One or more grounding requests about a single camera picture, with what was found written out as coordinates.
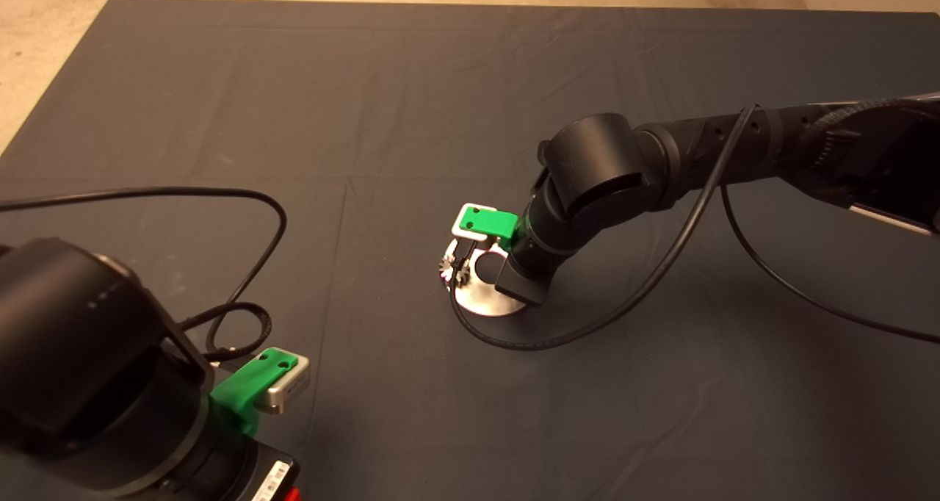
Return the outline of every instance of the barcode label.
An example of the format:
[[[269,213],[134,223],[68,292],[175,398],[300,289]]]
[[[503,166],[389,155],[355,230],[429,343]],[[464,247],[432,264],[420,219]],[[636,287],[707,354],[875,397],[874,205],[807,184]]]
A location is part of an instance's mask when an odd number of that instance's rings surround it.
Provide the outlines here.
[[[268,472],[268,477],[264,478],[261,488],[258,488],[255,497],[252,497],[251,501],[271,501],[289,469],[291,469],[291,465],[285,461],[276,461],[275,465],[271,467],[271,471]]]

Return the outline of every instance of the silver plate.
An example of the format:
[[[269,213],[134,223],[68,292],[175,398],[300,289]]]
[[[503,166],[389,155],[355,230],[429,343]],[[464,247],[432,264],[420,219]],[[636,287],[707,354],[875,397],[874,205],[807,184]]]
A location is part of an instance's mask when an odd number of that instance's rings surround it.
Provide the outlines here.
[[[449,264],[453,260],[456,247],[457,240],[454,239],[444,252],[444,263]],[[522,310],[526,307],[525,303],[497,292],[493,284],[484,283],[480,277],[477,277],[477,258],[480,258],[484,253],[499,253],[503,257],[508,255],[503,248],[499,247],[497,242],[491,243],[489,247],[486,247],[485,243],[483,246],[477,247],[470,255],[470,274],[467,282],[457,288],[457,303],[466,308],[467,311],[485,317],[508,316],[515,313],[515,311]],[[444,287],[448,290],[450,290],[451,274],[453,274],[451,267],[445,267],[440,272],[441,281],[444,282]]]

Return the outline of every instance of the dark gray tablecloth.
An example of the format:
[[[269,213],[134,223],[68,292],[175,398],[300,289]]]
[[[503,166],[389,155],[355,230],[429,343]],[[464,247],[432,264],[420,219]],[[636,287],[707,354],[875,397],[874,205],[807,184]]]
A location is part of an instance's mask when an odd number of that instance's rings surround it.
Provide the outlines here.
[[[460,205],[520,210],[538,141],[571,120],[913,95],[940,89],[937,59],[936,15],[112,0],[0,159],[0,194],[198,184],[285,203],[246,299],[316,387],[259,438],[303,462],[313,500],[936,499],[940,350],[795,299],[718,206],[634,313],[549,353],[464,333],[436,267]],[[776,181],[733,192],[800,286],[940,333],[936,241]],[[547,307],[487,330],[614,306],[690,203],[602,234]],[[272,226],[245,202],[161,199],[4,215],[0,241],[112,254],[184,317],[224,299]],[[222,339],[255,326],[233,317]],[[5,499],[90,498],[20,464],[0,477]]]

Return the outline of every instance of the metal disk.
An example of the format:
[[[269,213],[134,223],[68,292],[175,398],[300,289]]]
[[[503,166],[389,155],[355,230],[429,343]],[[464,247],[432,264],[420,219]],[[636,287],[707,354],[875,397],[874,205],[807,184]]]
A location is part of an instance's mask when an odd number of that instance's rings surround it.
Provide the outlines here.
[[[454,250],[457,247],[457,240],[454,239],[447,246],[444,257],[439,267],[441,281],[444,287],[450,290],[450,274],[453,273]],[[474,314],[486,317],[508,316],[515,311],[520,311],[526,307],[520,300],[514,300],[512,297],[503,295],[496,291],[496,286],[485,283],[480,277],[477,277],[477,259],[484,253],[499,253],[506,257],[505,250],[499,247],[498,243],[493,243],[489,248],[483,245],[482,249],[478,247],[470,255],[470,260],[463,266],[463,270],[457,274],[457,303]]]

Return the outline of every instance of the gray cloth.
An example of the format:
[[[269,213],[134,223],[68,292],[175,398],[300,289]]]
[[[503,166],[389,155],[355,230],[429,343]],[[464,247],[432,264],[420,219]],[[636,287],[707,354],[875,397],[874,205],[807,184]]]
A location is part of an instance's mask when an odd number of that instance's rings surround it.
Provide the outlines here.
[[[0,159],[0,193],[283,202],[288,234],[245,299],[316,371],[258,435],[302,461],[310,499],[935,499],[940,348],[786,293],[719,206],[644,304],[548,353],[464,333],[436,267],[460,205],[523,209],[538,142],[579,117],[913,95],[940,89],[938,58],[936,15],[112,0]],[[940,334],[936,241],[776,180],[732,192],[799,286]],[[481,326],[550,334],[604,313],[691,200],[603,233],[546,307]],[[0,242],[111,254],[182,318],[225,299],[274,222],[245,201],[134,200],[7,214]],[[220,341],[255,330],[232,317]],[[3,498],[92,498],[24,470],[3,465]]]

